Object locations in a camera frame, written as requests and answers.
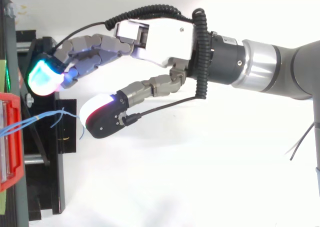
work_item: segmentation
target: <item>black cylindrical joint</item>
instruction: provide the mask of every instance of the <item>black cylindrical joint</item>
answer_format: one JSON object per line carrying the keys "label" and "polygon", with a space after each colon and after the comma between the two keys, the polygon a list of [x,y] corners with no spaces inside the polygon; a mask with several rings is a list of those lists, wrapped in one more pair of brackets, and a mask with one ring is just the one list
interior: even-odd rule
{"label": "black cylindrical joint", "polygon": [[[246,63],[246,51],[241,41],[221,35],[210,35],[211,64],[208,70],[210,82],[230,85],[238,79]],[[197,49],[189,62],[189,77],[197,78]]]}

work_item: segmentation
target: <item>light gray arm link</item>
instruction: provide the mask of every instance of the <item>light gray arm link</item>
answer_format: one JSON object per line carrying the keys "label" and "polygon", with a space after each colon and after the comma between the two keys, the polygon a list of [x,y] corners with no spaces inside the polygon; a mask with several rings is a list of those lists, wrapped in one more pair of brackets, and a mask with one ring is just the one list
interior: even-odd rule
{"label": "light gray arm link", "polygon": [[121,91],[127,96],[129,108],[131,108],[142,103],[147,97],[168,96],[170,93],[177,92],[180,87],[180,78],[172,80],[170,75],[163,74],[149,80],[133,82]]}

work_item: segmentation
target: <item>black cable wire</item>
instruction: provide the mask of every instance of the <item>black cable wire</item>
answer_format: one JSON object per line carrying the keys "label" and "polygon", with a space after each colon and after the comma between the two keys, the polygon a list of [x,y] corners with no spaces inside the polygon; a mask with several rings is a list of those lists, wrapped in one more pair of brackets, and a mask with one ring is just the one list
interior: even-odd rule
{"label": "black cable wire", "polygon": [[92,24],[89,24],[89,25],[87,25],[87,26],[85,26],[85,27],[82,27],[82,28],[80,28],[80,29],[72,32],[72,33],[69,34],[67,37],[65,37],[63,40],[61,40],[55,47],[53,47],[50,52],[51,52],[51,53],[54,53],[54,52],[63,44],[63,42],[65,42],[66,40],[70,39],[70,38],[71,38],[72,36],[74,36],[75,34],[78,34],[79,32],[84,31],[84,30],[86,30],[86,29],[89,29],[90,27],[99,26],[99,25],[104,25],[104,24],[105,24],[105,22],[92,23]]}
{"label": "black cable wire", "polygon": [[193,96],[193,97],[185,98],[185,99],[173,102],[173,103],[165,104],[165,105],[162,105],[162,106],[159,106],[159,107],[156,107],[156,108],[149,109],[149,110],[147,110],[145,112],[142,112],[142,113],[139,114],[139,116],[140,117],[146,116],[146,115],[151,114],[153,112],[160,111],[160,110],[172,107],[172,106],[176,106],[176,105],[179,105],[179,104],[187,102],[187,101],[193,101],[195,99],[197,99],[197,97]]}
{"label": "black cable wire", "polygon": [[292,153],[292,156],[290,158],[290,161],[293,160],[293,158],[295,157],[295,154],[299,148],[299,146],[301,145],[302,141],[304,141],[305,137],[307,136],[307,134],[310,132],[310,130],[315,126],[315,123],[313,122],[310,127],[307,129],[307,131],[304,133],[304,135],[301,137],[301,139],[299,140],[298,144],[296,145],[293,153]]}
{"label": "black cable wire", "polygon": [[128,19],[139,19],[142,16],[146,15],[156,15],[156,14],[164,14],[164,15],[171,15],[171,16],[181,16],[181,12],[167,4],[154,4],[148,5],[140,8],[136,8],[129,12],[125,12],[122,14],[117,15],[116,17],[108,19],[104,25],[108,31],[112,30],[117,23],[128,20]]}
{"label": "black cable wire", "polygon": [[208,90],[208,75],[211,62],[211,41],[209,39],[207,18],[202,8],[197,8],[192,13],[192,20],[195,25],[196,41],[198,44],[198,58],[196,68],[198,70],[196,78],[195,96],[198,99],[206,99]]}

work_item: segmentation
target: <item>metal rod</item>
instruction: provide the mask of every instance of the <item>metal rod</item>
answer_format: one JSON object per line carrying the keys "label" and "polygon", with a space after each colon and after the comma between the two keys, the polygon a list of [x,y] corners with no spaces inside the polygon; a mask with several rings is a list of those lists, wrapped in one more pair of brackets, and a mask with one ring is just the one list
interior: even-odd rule
{"label": "metal rod", "polygon": [[26,154],[24,156],[25,165],[39,165],[44,164],[44,160],[41,157],[41,154]]}
{"label": "metal rod", "polygon": [[16,51],[18,53],[27,53],[31,46],[31,42],[18,42],[16,43]]}

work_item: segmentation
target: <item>coiled cable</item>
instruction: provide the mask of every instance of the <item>coiled cable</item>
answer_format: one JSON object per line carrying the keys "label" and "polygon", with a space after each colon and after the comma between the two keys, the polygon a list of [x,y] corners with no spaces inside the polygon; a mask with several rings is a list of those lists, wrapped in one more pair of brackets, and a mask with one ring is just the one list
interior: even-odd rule
{"label": "coiled cable", "polygon": [[202,8],[197,8],[192,13],[192,20],[195,25],[196,40],[198,44],[198,58],[195,64],[198,71],[195,96],[197,99],[205,100],[208,91],[208,69],[211,60],[211,45],[205,11]]}
{"label": "coiled cable", "polygon": [[167,4],[154,4],[148,5],[140,8],[136,8],[129,12],[125,12],[122,14],[117,15],[116,17],[108,19],[104,25],[108,31],[112,30],[117,23],[128,20],[128,19],[139,19],[140,17],[149,15],[150,19],[152,19],[153,15],[156,14],[163,14],[163,15],[170,15],[170,16],[181,16],[181,12]]}

